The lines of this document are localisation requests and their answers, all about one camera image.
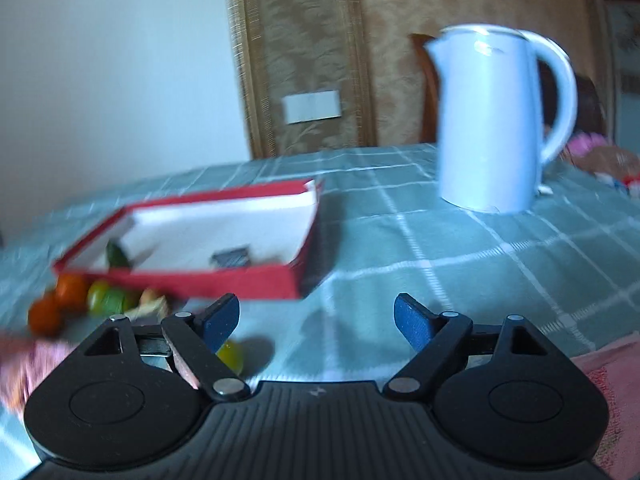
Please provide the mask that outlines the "yellow-green lime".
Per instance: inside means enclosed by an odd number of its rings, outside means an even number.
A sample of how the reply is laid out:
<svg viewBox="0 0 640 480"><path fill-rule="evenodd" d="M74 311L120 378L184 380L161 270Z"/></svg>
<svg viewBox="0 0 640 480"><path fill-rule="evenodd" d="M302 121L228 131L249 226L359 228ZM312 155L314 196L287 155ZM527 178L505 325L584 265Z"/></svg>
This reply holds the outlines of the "yellow-green lime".
<svg viewBox="0 0 640 480"><path fill-rule="evenodd" d="M216 352L216 356L235 375L243 373L244 358L241 346L232 339L228 339Z"/></svg>

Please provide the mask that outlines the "small brown longan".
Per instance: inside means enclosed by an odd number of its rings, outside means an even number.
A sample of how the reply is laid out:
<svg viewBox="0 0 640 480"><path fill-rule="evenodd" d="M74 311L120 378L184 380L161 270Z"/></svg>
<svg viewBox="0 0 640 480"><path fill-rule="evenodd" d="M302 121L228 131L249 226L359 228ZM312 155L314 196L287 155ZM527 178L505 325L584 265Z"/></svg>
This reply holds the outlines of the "small brown longan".
<svg viewBox="0 0 640 480"><path fill-rule="evenodd" d="M151 302L154 302L161 296L162 294L157 290L152 288L147 288L141 293L139 304L140 306L144 306L145 304L150 304Z"/></svg>

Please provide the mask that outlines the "dark sushi roll piece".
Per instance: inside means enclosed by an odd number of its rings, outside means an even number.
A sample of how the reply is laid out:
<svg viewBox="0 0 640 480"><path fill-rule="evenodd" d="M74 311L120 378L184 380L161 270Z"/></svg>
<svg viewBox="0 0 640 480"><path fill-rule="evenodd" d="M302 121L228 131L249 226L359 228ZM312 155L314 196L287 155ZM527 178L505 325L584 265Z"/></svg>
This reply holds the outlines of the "dark sushi roll piece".
<svg viewBox="0 0 640 480"><path fill-rule="evenodd" d="M250 251L247 246L214 252L209 263L218 269L244 268L250 265Z"/></svg>

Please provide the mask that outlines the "small green cucumber piece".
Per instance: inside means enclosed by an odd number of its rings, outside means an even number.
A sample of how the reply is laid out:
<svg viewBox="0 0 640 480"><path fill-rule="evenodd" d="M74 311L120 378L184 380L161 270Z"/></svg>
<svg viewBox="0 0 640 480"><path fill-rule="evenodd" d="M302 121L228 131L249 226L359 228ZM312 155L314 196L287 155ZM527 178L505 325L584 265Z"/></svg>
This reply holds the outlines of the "small green cucumber piece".
<svg viewBox="0 0 640 480"><path fill-rule="evenodd" d="M110 269L130 269L131 261L117 240L109 240L105 247L105 257Z"/></svg>

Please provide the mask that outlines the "orange mandarin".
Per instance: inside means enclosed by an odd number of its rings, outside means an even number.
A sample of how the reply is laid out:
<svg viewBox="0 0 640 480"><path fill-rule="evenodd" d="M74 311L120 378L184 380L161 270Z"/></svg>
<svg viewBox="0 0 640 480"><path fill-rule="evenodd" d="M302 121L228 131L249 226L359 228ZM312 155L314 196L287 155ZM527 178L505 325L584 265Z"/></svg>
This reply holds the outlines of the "orange mandarin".
<svg viewBox="0 0 640 480"><path fill-rule="evenodd" d="M58 306L64 312L86 312L89 287L90 283L85 275L60 274L54 289Z"/></svg>
<svg viewBox="0 0 640 480"><path fill-rule="evenodd" d="M55 296L45 294L36 300L28 310L28 327L38 337L55 338L63 330L64 315Z"/></svg>

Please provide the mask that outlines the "green cucumber chunk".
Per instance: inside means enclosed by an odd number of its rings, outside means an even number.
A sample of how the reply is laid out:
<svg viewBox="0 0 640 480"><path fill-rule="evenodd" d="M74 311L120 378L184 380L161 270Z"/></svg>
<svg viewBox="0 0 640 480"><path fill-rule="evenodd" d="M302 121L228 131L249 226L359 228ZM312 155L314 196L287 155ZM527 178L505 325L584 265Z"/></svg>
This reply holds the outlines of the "green cucumber chunk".
<svg viewBox="0 0 640 480"><path fill-rule="evenodd" d="M138 295L129 289L112 287L107 289L102 299L102 313L105 315L122 314L137 307Z"/></svg>

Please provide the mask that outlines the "green-yellow citrus fruit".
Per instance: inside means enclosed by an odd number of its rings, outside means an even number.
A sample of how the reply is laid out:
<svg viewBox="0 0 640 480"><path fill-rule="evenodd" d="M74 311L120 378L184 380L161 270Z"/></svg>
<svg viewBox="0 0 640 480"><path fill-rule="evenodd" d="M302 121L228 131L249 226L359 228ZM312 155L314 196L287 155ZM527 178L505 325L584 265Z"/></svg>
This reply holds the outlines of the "green-yellow citrus fruit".
<svg viewBox="0 0 640 480"><path fill-rule="evenodd" d="M102 302L110 288L110 284L103 280L97 280L90 285L87 292L87 307L89 312L100 313L102 311Z"/></svg>

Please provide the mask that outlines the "red shallow cardboard box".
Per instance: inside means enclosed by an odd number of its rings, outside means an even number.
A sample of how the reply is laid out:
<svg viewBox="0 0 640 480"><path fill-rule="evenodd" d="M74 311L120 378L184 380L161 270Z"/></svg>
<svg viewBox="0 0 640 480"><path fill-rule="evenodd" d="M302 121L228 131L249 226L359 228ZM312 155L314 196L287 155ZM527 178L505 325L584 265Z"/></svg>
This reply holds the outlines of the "red shallow cardboard box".
<svg viewBox="0 0 640 480"><path fill-rule="evenodd" d="M183 299L227 292L243 300L298 299L321 192L321 182L303 179L133 203L81 237L52 268ZM108 267L109 240L124 248L130 269ZM249 266L209 263L214 252L244 246Z"/></svg>

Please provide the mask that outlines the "green plaid bedsheet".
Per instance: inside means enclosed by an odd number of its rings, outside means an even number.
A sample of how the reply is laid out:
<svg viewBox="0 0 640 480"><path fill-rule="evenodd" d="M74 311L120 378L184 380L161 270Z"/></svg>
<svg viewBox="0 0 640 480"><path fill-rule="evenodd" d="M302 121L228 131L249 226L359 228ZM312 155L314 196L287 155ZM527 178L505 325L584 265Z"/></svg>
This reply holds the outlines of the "green plaid bedsheet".
<svg viewBox="0 0 640 480"><path fill-rule="evenodd" d="M573 166L520 214L438 195L429 145L349 148L192 170L84 197L1 253L2 333L75 349L1 417L3 478L634 479L639 474L639 203ZM28 310L52 266L119 208L288 180L322 184L293 300L243 300L229 337L250 396L214 402L175 367L160 322ZM383 387L415 355L408 294L473 322L465 368L432 402Z"/></svg>

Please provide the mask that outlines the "pink towel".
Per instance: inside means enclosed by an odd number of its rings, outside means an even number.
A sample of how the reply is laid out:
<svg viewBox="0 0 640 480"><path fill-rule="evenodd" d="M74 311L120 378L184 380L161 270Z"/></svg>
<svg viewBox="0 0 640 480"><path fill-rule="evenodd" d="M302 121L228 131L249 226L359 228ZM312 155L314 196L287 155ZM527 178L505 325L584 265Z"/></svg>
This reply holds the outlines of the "pink towel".
<svg viewBox="0 0 640 480"><path fill-rule="evenodd" d="M75 347L66 341L1 334L1 405L24 418L28 398Z"/></svg>

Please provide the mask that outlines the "snack packets on bed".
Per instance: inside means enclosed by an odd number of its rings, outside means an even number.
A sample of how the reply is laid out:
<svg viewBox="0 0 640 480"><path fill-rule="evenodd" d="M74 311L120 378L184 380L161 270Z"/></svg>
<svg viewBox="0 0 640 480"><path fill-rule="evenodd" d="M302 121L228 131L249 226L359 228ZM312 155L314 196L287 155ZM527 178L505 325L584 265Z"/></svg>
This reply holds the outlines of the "snack packets on bed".
<svg viewBox="0 0 640 480"><path fill-rule="evenodd" d="M562 151L562 159L638 200L639 155L615 145L605 134L603 106L594 83L584 76L576 76L576 84L576 124Z"/></svg>

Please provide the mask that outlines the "white electric kettle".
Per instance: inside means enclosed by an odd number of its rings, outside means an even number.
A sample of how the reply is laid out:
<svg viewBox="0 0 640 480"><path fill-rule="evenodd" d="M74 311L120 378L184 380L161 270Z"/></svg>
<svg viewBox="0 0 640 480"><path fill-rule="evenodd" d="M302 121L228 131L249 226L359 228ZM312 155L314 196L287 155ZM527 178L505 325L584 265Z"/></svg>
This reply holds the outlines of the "white electric kettle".
<svg viewBox="0 0 640 480"><path fill-rule="evenodd" d="M440 83L440 197L483 214L526 211L574 130L570 57L536 32L491 24L448 26L424 49Z"/></svg>

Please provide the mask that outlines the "white wall switch panel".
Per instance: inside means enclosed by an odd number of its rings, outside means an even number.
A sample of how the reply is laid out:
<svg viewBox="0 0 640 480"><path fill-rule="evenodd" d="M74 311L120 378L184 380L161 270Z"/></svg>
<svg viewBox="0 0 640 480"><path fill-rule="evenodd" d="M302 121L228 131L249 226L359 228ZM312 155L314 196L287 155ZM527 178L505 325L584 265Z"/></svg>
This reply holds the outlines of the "white wall switch panel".
<svg viewBox="0 0 640 480"><path fill-rule="evenodd" d="M287 125L342 116L338 90L290 94L282 99L282 107L284 122Z"/></svg>

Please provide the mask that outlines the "gold wallpaper frame trim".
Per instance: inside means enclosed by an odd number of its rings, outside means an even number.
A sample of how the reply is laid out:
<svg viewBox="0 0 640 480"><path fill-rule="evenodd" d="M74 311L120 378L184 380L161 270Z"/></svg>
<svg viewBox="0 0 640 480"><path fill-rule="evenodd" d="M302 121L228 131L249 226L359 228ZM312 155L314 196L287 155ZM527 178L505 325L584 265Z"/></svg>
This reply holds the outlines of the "gold wallpaper frame trim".
<svg viewBox="0 0 640 480"><path fill-rule="evenodd" d="M360 0L229 0L233 52L255 158L378 143ZM338 90L342 116L284 122L290 94Z"/></svg>

